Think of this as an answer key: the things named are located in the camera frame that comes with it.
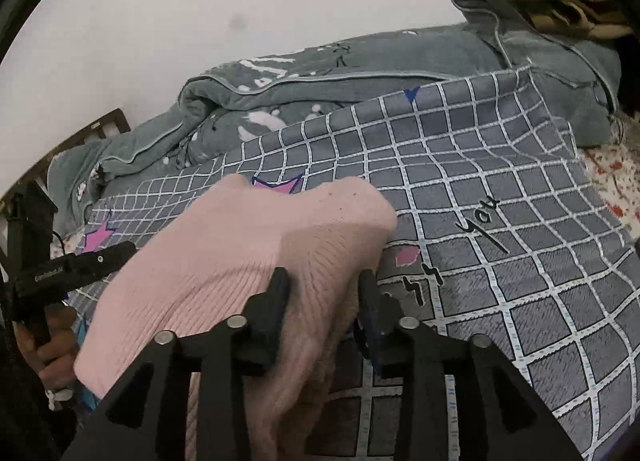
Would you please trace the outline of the person's left hand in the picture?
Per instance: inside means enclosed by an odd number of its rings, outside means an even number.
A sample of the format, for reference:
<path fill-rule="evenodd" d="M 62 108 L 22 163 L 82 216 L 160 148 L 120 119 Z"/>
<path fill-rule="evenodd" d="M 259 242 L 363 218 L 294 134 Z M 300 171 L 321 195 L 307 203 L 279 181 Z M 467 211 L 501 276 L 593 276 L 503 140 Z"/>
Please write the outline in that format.
<path fill-rule="evenodd" d="M 77 380 L 74 363 L 79 346 L 73 330 L 77 313 L 64 304 L 46 308 L 50 341 L 35 345 L 32 332 L 23 323 L 13 323 L 16 343 L 26 363 L 38 374 L 43 387 L 57 391 Z"/>

